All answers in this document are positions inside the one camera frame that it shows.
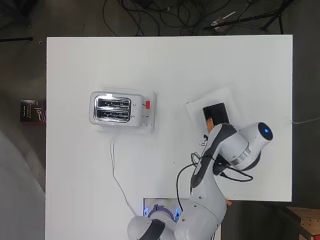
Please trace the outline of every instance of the cable on floor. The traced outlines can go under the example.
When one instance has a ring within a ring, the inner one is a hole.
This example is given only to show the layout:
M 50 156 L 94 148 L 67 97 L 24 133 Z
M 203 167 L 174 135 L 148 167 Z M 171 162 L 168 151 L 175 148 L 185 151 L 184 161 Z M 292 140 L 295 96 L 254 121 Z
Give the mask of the cable on floor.
M 131 0 L 131 2 L 134 5 L 134 8 L 136 10 L 139 10 L 137 4 L 135 3 L 135 1 Z M 145 36 L 145 34 L 144 34 L 144 32 L 142 31 L 142 28 L 141 28 L 141 19 L 142 19 L 142 17 L 141 17 L 141 13 L 140 12 L 138 12 L 138 16 L 139 16 L 139 22 L 138 22 L 137 32 L 136 32 L 135 36 Z
M 243 16 L 243 14 L 246 13 L 246 11 L 248 11 L 248 9 L 254 5 L 255 3 L 259 2 L 260 0 L 252 0 L 249 1 L 247 0 L 248 5 L 244 8 L 244 10 L 242 11 L 242 13 L 239 15 L 239 17 L 237 18 L 237 21 L 239 21 L 241 19 L 241 17 Z M 235 26 L 237 25 L 237 23 L 233 24 L 229 29 L 226 29 L 226 31 L 223 33 L 223 35 L 226 35 L 228 32 L 230 32 Z
M 171 16 L 175 16 L 175 14 L 171 13 L 171 12 L 168 12 L 168 11 L 162 11 L 160 9 L 160 7 L 158 6 L 158 4 L 156 4 L 155 2 L 153 3 L 155 5 L 155 7 L 157 8 L 158 11 L 156 11 L 157 13 L 159 13 L 159 16 L 160 16 L 160 20 L 161 22 L 163 23 L 163 25 L 165 25 L 166 27 L 168 28 L 181 28 L 183 25 L 178 25 L 178 26 L 173 26 L 173 25 L 169 25 L 164 19 L 163 19 L 163 16 L 162 16 L 162 13 L 165 13 L 165 14 L 168 14 L 168 15 L 171 15 Z
M 139 10 L 134 10 L 134 9 L 129 9 L 127 8 L 125 5 L 124 5 L 124 2 L 123 0 L 118 0 L 118 3 L 120 4 L 120 6 L 128 13 L 128 15 L 132 18 L 133 22 L 135 23 L 135 25 L 137 26 L 138 30 L 137 30 L 137 33 L 139 33 L 139 31 L 141 32 L 142 35 L 144 35 L 141 27 L 140 27 L 140 23 L 141 22 L 137 22 L 137 20 L 135 19 L 135 17 L 133 16 L 133 14 L 131 12 L 137 12 L 141 18 L 141 15 L 140 15 L 140 11 Z
M 217 8 L 216 10 L 204 15 L 203 17 L 199 17 L 198 21 L 194 24 L 193 28 L 195 29 L 196 27 L 198 27 L 203 21 L 205 21 L 210 15 L 215 14 L 217 12 L 219 12 L 220 10 L 226 8 L 229 4 L 230 4 L 231 0 L 227 0 L 227 2 L 225 4 L 223 4 L 221 7 Z
M 106 8 L 106 5 L 107 5 L 107 2 L 108 2 L 108 0 L 105 0 L 104 3 L 103 3 L 103 7 L 102 7 L 103 22 L 104 22 L 104 25 L 106 25 L 106 27 L 110 30 L 110 32 L 112 32 L 112 34 L 117 37 L 118 35 L 112 30 L 112 28 L 109 26 L 109 24 L 106 21 L 105 8 Z
M 126 10 L 128 13 L 130 13 L 130 12 L 138 12 L 138 13 L 144 13 L 144 14 L 146 14 L 147 16 L 149 16 L 149 17 L 153 20 L 153 22 L 157 25 L 158 36 L 161 36 L 161 34 L 160 34 L 160 24 L 159 24 L 159 22 L 157 21 L 157 19 L 155 19 L 154 16 L 152 16 L 150 13 L 148 13 L 148 12 L 146 12 L 146 11 L 144 11 L 144 10 L 135 10 L 135 9 L 130 9 L 130 8 L 126 7 L 126 6 L 124 5 L 123 0 L 118 0 L 118 3 L 119 3 L 119 4 L 122 6 L 122 8 L 123 8 L 124 10 Z
M 319 121 L 320 120 L 320 117 L 317 117 L 317 118 L 311 118 L 311 119 L 308 119 L 308 120 L 305 120 L 305 121 L 300 121 L 300 122 L 295 122 L 295 121 L 291 121 L 293 124 L 295 125 L 300 125 L 300 124 L 305 124 L 305 123 L 311 123 L 311 122 L 316 122 L 316 121 Z

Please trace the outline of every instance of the black cable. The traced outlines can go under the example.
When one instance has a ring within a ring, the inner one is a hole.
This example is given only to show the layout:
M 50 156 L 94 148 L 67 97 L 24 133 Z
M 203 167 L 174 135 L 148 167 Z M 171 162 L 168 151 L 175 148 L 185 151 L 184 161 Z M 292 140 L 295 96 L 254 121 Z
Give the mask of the black cable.
M 161 34 L 160 34 L 160 24 L 157 21 L 157 19 L 155 19 L 150 13 L 148 13 L 148 12 L 146 12 L 144 10 L 129 9 L 123 4 L 123 0 L 118 0 L 118 2 L 127 12 L 140 12 L 140 13 L 144 13 L 144 14 L 148 15 L 156 23 L 157 29 L 158 29 L 158 36 L 161 36 Z
M 252 176 L 250 176 L 249 174 L 246 174 L 246 173 L 244 173 L 244 172 L 242 172 L 242 171 L 240 171 L 240 170 L 238 170 L 238 169 L 235 169 L 235 168 L 230 167 L 230 166 L 224 166 L 224 167 L 225 167 L 225 168 L 228 168 L 228 169 L 230 169 L 230 170 L 232 170 L 232 171 L 235 171 L 235 172 L 237 172 L 237 173 L 239 173 L 239 174 L 241 174 L 241 175 L 243 175 L 243 176 L 246 176 L 246 177 L 248 177 L 249 179 L 236 179 L 236 178 L 232 178 L 232 177 L 227 176 L 224 172 L 221 172 L 221 173 L 220 173 L 220 176 L 221 176 L 221 177 L 224 177 L 224 178 L 227 178 L 227 179 L 229 179 L 229 180 L 236 181 L 236 182 L 250 182 L 250 181 L 253 180 L 253 177 L 252 177 Z
M 170 11 L 171 7 L 168 7 L 168 8 L 160 8 L 160 9 L 155 9 L 155 8 L 152 8 L 152 7 L 148 7 L 146 8 L 146 10 L 151 10 L 151 11 L 155 11 L 155 12 L 166 12 L 166 11 Z
M 143 2 L 141 0 L 134 0 L 136 1 L 141 7 L 143 7 L 144 9 L 147 9 L 150 7 L 150 5 L 154 2 L 154 0 L 152 0 L 151 2 L 148 2 L 147 5 L 143 4 Z
M 143 33 L 141 27 L 140 27 L 140 24 L 137 22 L 137 20 L 135 19 L 135 17 L 132 15 L 131 12 L 134 12 L 135 10 L 131 10 L 131 9 L 128 9 L 124 3 L 123 3 L 123 0 L 118 0 L 118 3 L 121 5 L 121 7 L 129 14 L 129 16 L 132 18 L 133 22 L 136 24 L 136 26 L 138 27 L 138 31 L 140 30 L 141 33 Z
M 178 9 L 178 10 L 177 10 L 178 18 L 180 18 L 180 4 L 181 4 L 181 3 L 180 3 L 180 0 L 178 0 L 178 6 L 177 6 L 177 9 Z
M 245 14 L 245 12 L 255 3 L 257 3 L 259 0 L 252 0 L 252 2 L 249 2 L 249 0 L 247 0 L 248 5 L 246 6 L 246 8 L 242 11 L 242 13 L 239 15 L 239 17 L 237 18 L 237 21 L 239 21 L 239 19 L 243 16 L 243 14 Z M 230 32 L 237 23 L 233 24 L 229 29 L 227 29 L 223 34 L 227 34 L 228 32 Z
M 216 10 L 212 11 L 212 12 L 209 12 L 207 13 L 206 15 L 202 16 L 201 15 L 199 16 L 199 19 L 197 20 L 197 22 L 192 26 L 193 28 L 193 32 L 196 33 L 196 35 L 198 34 L 199 31 L 195 31 L 195 28 L 198 27 L 204 20 L 206 20 L 207 17 L 209 17 L 210 15 L 216 13 L 216 12 L 219 12 L 220 10 L 224 9 L 225 7 L 227 7 L 229 5 L 229 3 L 231 2 L 231 0 L 227 0 L 227 2 L 225 4 L 223 4 L 221 7 L 217 8 Z
M 118 35 L 112 30 L 112 28 L 108 25 L 108 23 L 107 23 L 107 21 L 106 21 L 106 18 L 105 18 L 105 16 L 104 16 L 104 10 L 105 10 L 105 8 L 106 8 L 107 1 L 108 1 L 108 0 L 105 0 L 105 1 L 104 1 L 104 3 L 103 3 L 103 8 L 102 8 L 103 22 L 104 22 L 104 25 L 107 26 L 107 28 L 110 30 L 110 32 L 112 32 L 112 34 L 113 34 L 114 36 L 118 36 Z
M 265 34 L 270 34 L 270 32 L 266 29 L 261 29 L 261 27 L 258 26 L 254 26 L 254 25 L 250 25 L 250 24 L 244 24 L 244 23 L 240 23 L 240 24 L 236 24 L 235 27 L 238 28 L 246 28 L 246 29 L 251 29 L 251 30 L 257 30 L 257 31 L 262 31 Z
M 135 3 L 135 0 L 131 0 L 131 2 L 133 3 L 135 9 L 139 10 L 137 7 L 137 4 Z M 141 26 L 140 26 L 140 24 L 141 24 L 141 13 L 140 12 L 138 12 L 138 16 L 139 16 L 139 23 L 138 23 L 138 28 L 137 28 L 137 32 L 136 32 L 135 36 L 140 36 L 139 31 L 141 32 L 142 36 L 144 36 L 144 32 L 142 31 Z
M 193 163 L 192 164 L 189 164 L 187 166 L 185 166 L 184 168 L 182 168 L 180 170 L 180 172 L 178 173 L 177 175 L 177 180 L 176 180 L 176 192 L 177 192 L 177 199 L 178 199 L 178 203 L 179 203 L 179 206 L 180 206 L 180 209 L 181 209 L 181 212 L 183 212 L 183 208 L 182 208 L 182 205 L 181 205 L 181 202 L 180 202 L 180 197 L 179 197 L 179 177 L 181 175 L 181 173 L 186 170 L 187 168 L 191 167 L 191 166 L 195 166 Z
M 190 21 L 190 18 L 191 18 L 191 12 L 190 12 L 190 9 L 187 8 L 187 6 L 183 3 L 182 6 L 184 7 L 184 9 L 187 11 L 188 13 L 188 17 L 187 17 L 187 23 L 186 24 L 189 24 L 189 21 Z
M 249 0 L 246 0 L 248 4 L 255 4 L 257 2 L 259 2 L 260 0 L 252 0 L 252 1 L 249 1 Z
M 281 32 L 281 34 L 283 34 L 283 24 L 282 24 L 282 17 L 281 17 L 281 15 L 279 15 L 278 19 L 279 19 L 280 32 Z
M 162 11 L 160 9 L 160 7 L 155 3 L 153 2 L 153 4 L 155 5 L 155 7 L 157 8 L 156 12 L 159 13 L 159 16 L 160 16 L 160 19 L 161 19 L 161 22 L 163 23 L 163 25 L 165 25 L 166 27 L 168 28 L 181 28 L 182 25 L 179 25 L 179 26 L 172 26 L 172 25 L 169 25 L 168 23 L 166 23 L 163 19 L 163 16 L 162 16 L 162 13 L 166 13 L 168 15 L 171 15 L 171 16 L 176 16 L 175 14 L 171 13 L 171 12 L 166 12 L 166 11 Z

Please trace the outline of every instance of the power cord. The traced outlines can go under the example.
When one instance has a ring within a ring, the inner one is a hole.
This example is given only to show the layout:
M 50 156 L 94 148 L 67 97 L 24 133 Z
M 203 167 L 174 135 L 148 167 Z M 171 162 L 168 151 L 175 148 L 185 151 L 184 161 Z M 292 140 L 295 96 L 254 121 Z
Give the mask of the power cord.
M 242 13 L 239 15 L 239 17 L 237 18 L 237 21 L 240 20 L 240 18 L 243 16 L 243 14 L 245 14 L 245 12 L 255 3 L 259 2 L 260 0 L 246 0 L 248 5 L 244 8 L 244 10 L 242 11 Z M 227 29 L 223 34 L 227 34 L 228 32 L 230 32 L 235 26 L 237 25 L 237 23 L 233 24 L 229 29 Z
M 180 170 L 180 172 L 179 172 L 178 175 L 177 175 L 177 180 L 176 180 L 176 193 L 177 193 L 177 199 L 178 199 L 178 203 L 179 203 L 181 212 L 183 212 L 183 208 L 182 208 L 182 205 L 181 205 L 181 202 L 180 202 L 180 197 L 179 197 L 179 178 L 180 178 L 181 173 L 182 173 L 184 170 L 186 170 L 187 168 L 192 167 L 192 166 L 195 167 L 195 165 L 194 165 L 193 163 L 185 166 L 184 168 L 182 168 L 182 169 Z
M 114 181 L 116 182 L 116 184 L 118 185 L 118 187 L 120 188 L 123 198 L 126 201 L 127 206 L 129 207 L 129 209 L 131 210 L 131 212 L 133 213 L 134 216 L 137 216 L 136 212 L 134 211 L 134 209 L 132 208 L 132 206 L 130 205 L 127 196 L 121 186 L 121 184 L 119 183 L 119 181 L 116 178 L 115 175 L 115 170 L 116 170 L 116 159 L 115 159 L 115 154 L 114 154 L 114 149 L 115 149 L 115 141 L 116 141 L 117 136 L 113 136 L 111 141 L 110 141 L 110 157 L 111 157 L 111 164 L 112 164 L 112 177 L 114 179 Z
M 224 177 L 224 178 L 227 178 L 227 179 L 229 179 L 229 180 L 236 181 L 236 182 L 250 182 L 250 181 L 253 180 L 253 177 L 252 177 L 252 176 L 250 176 L 249 174 L 246 174 L 246 173 L 244 173 L 244 172 L 242 172 L 242 171 L 240 171 L 240 170 L 238 170 L 238 169 L 235 169 L 235 168 L 230 167 L 230 166 L 224 166 L 224 167 L 227 168 L 227 169 L 230 169 L 230 170 L 232 170 L 232 171 L 235 171 L 235 172 L 237 172 L 237 173 L 239 173 L 239 174 L 241 174 L 241 175 L 243 175 L 243 176 L 246 176 L 246 177 L 248 177 L 248 179 L 236 179 L 236 178 L 232 178 L 232 177 L 227 176 L 224 172 L 221 172 L 221 173 L 220 173 L 220 176 L 221 176 L 221 177 Z
M 311 123 L 311 122 L 316 122 L 316 121 L 319 121 L 320 120 L 320 117 L 317 117 L 317 118 L 311 118 L 311 119 L 308 119 L 308 120 L 305 120 L 305 121 L 300 121 L 300 122 L 294 122 L 294 121 L 291 121 L 293 124 L 295 125 L 300 125 L 300 124 L 305 124 L 305 123 Z
M 194 23 L 194 24 L 189 24 L 190 22 L 190 19 L 191 19 L 191 11 L 190 9 L 187 7 L 187 5 L 185 4 L 185 0 L 178 0 L 178 4 L 177 4 L 177 13 L 172 13 L 170 12 L 172 10 L 171 7 L 168 7 L 168 8 L 164 8 L 164 9 L 161 9 L 157 3 L 155 1 L 152 1 L 151 4 L 154 4 L 156 6 L 156 9 L 153 9 L 152 7 L 149 6 L 143 6 L 143 9 L 144 10 L 141 10 L 138 8 L 138 6 L 136 5 L 136 3 L 139 3 L 139 2 L 135 2 L 135 0 L 131 0 L 132 4 L 134 5 L 135 9 L 131 9 L 131 8 L 128 8 L 125 4 L 124 4 L 124 0 L 117 0 L 119 5 L 125 10 L 127 11 L 127 13 L 129 14 L 129 16 L 132 18 L 133 22 L 135 23 L 135 25 L 137 26 L 137 32 L 135 34 L 135 36 L 145 36 L 142 28 L 141 28 L 141 21 L 142 21 L 142 16 L 141 16 L 141 13 L 147 15 L 148 17 L 150 17 L 152 19 L 152 21 L 156 24 L 157 26 L 157 35 L 158 36 L 161 36 L 160 34 L 160 24 L 159 22 L 157 21 L 157 19 L 149 12 L 149 11 L 155 11 L 159 14 L 159 17 L 160 17 L 160 20 L 161 22 L 163 23 L 164 26 L 168 27 L 168 28 L 180 28 L 180 35 L 185 35 L 184 33 L 186 33 L 187 35 L 197 35 L 198 34 L 198 31 L 196 31 L 197 27 L 210 15 L 220 11 L 221 9 L 225 8 L 227 5 L 229 5 L 230 1 L 231 0 L 227 0 L 227 2 L 219 7 L 218 9 L 216 9 L 215 11 L 212 11 L 206 15 L 202 15 L 200 14 L 198 20 Z M 105 0 L 104 1 L 104 4 L 103 4 L 103 9 L 102 9 L 102 16 L 103 16 L 103 22 L 104 24 L 106 25 L 106 27 L 110 30 L 110 32 L 114 35 L 114 36 L 118 36 L 118 34 L 116 34 L 116 32 L 110 27 L 110 25 L 107 23 L 107 20 L 106 20 L 106 17 L 105 17 L 105 8 L 106 8 L 106 5 L 107 5 L 107 2 L 108 0 Z M 197 7 L 196 4 L 194 2 L 190 2 L 192 3 L 195 8 Z M 187 12 L 187 17 L 185 20 L 183 20 L 181 18 L 181 9 L 185 9 L 186 12 Z M 132 13 L 138 13 L 138 17 L 139 17 L 139 20 L 136 20 L 135 17 L 133 16 Z M 171 15 L 173 17 L 176 17 L 179 22 L 181 23 L 181 25 L 170 25 L 168 23 L 166 23 L 166 21 L 164 20 L 163 18 L 163 14 L 168 14 L 168 15 Z
M 117 37 L 118 35 L 112 30 L 112 28 L 109 26 L 109 24 L 106 21 L 106 17 L 105 17 L 104 13 L 105 13 L 105 8 L 106 8 L 106 5 L 107 5 L 107 2 L 108 2 L 108 0 L 105 0 L 104 3 L 103 3 L 103 7 L 102 7 L 103 22 L 104 22 L 104 25 L 106 25 L 106 27 L 110 30 L 110 32 L 112 32 L 112 34 Z

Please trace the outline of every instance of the small device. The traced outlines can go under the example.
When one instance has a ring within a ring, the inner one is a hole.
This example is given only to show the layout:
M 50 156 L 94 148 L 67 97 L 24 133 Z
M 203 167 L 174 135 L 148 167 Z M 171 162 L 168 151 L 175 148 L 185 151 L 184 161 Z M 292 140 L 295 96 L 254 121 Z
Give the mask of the small device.
M 89 120 L 101 127 L 152 130 L 155 94 L 130 89 L 108 89 L 93 92 Z
M 230 123 L 224 103 L 218 103 L 209 107 L 205 107 L 203 108 L 203 113 L 206 121 L 210 118 L 213 120 L 214 126 L 220 123 Z

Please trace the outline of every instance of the wooden surface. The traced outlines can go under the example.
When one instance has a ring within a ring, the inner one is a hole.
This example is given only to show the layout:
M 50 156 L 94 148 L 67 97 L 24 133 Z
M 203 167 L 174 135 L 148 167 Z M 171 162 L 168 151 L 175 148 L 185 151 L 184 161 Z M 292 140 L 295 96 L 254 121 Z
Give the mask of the wooden surface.
M 304 227 L 312 235 L 320 234 L 320 210 L 308 208 L 289 209 L 301 218 L 301 226 Z M 299 240 L 304 240 L 303 236 L 299 236 Z

